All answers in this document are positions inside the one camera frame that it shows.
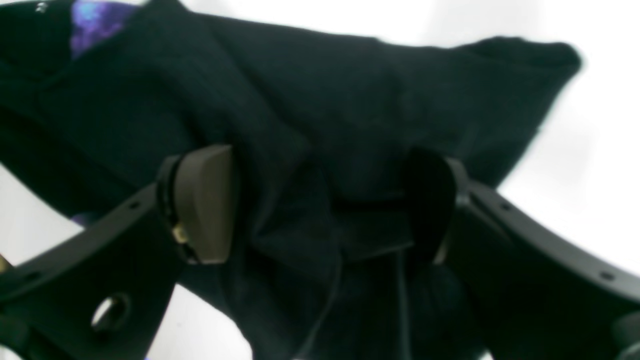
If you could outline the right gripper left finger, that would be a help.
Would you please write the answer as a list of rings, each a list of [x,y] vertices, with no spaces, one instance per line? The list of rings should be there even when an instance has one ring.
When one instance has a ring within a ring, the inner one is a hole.
[[[230,145],[163,163],[155,182],[78,235],[1,274],[1,348],[21,360],[143,360],[189,264],[233,244]]]

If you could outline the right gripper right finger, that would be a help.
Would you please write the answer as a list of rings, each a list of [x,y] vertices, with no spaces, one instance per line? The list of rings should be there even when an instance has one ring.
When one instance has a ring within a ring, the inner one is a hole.
[[[494,360],[637,360],[640,281],[554,234],[464,165],[425,148],[402,167],[417,259],[462,284]]]

